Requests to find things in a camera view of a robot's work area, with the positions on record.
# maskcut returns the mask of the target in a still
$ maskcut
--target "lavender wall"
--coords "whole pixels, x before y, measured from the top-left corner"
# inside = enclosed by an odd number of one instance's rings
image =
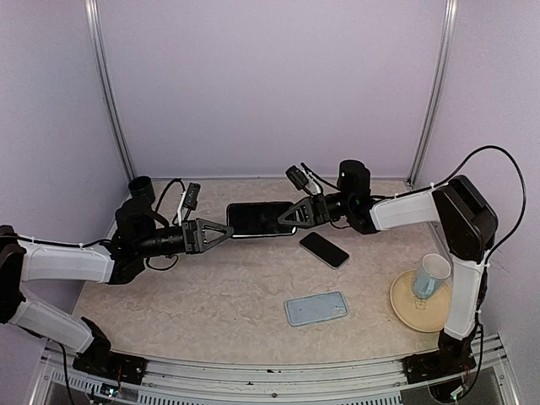
[[[485,143],[508,148],[528,186],[528,209],[516,235],[494,253],[482,319],[500,332],[527,404],[540,397],[540,3],[461,1],[456,36],[421,185],[446,176]],[[499,236],[521,205],[512,166],[496,153],[464,173],[499,215]]]
[[[84,2],[0,1],[0,224],[26,235],[102,237],[126,194]],[[71,310],[79,283],[32,289]],[[23,403],[44,339],[0,325],[0,403]]]
[[[283,176],[342,159],[408,175],[445,1],[100,2],[139,173]]]

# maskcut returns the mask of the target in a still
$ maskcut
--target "smartphone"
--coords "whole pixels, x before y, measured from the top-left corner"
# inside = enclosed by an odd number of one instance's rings
[[[292,206],[288,201],[233,203],[227,207],[227,225],[233,228],[233,238],[294,235],[296,227],[278,222]]]
[[[300,241],[300,246],[317,256],[331,268],[338,268],[344,264],[349,256],[331,241],[324,239],[316,232],[311,232]]]

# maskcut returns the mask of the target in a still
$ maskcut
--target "phone case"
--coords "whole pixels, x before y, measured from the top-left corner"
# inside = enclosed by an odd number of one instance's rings
[[[348,314],[345,297],[339,291],[296,298],[285,302],[287,320],[292,327],[301,327]]]

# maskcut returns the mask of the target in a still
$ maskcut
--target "wooden plate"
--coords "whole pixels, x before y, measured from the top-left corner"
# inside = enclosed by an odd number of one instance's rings
[[[445,327],[450,312],[451,288],[444,283],[426,300],[413,292],[415,271],[397,276],[390,288],[391,307],[397,317],[415,331],[433,333]]]

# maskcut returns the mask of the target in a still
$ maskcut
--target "beige table surface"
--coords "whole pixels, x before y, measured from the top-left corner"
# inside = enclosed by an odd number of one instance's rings
[[[229,203],[294,201],[305,195],[287,180],[200,181],[192,218],[225,224]],[[159,195],[166,183],[156,183]],[[398,181],[374,181],[374,194],[406,191]],[[174,185],[160,212],[172,219],[180,198]],[[316,231],[350,259],[338,270],[299,247],[310,230],[260,240],[227,240],[202,255],[181,255],[168,272],[146,270],[130,284],[86,283],[75,313],[97,323],[114,349],[205,362],[291,365],[410,354],[436,347],[438,334],[405,327],[389,289],[420,257],[437,252],[426,225],[360,235],[329,224]],[[154,259],[163,266],[165,259]],[[344,318],[291,327],[285,300],[341,291]]]

